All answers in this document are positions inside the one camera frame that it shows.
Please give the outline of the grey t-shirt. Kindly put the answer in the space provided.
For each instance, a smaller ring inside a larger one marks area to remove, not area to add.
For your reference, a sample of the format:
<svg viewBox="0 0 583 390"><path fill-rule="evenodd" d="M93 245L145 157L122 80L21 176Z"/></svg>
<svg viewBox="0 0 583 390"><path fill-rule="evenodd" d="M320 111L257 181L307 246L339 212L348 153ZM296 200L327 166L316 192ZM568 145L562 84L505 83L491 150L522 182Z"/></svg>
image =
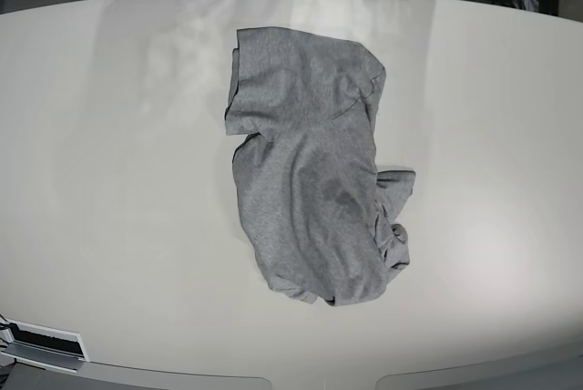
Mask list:
<svg viewBox="0 0 583 390"><path fill-rule="evenodd" d="M409 265L398 216L411 169L379 170L382 62L360 43L243 28L232 53L228 135L240 224L269 287L331 306L379 298Z"/></svg>

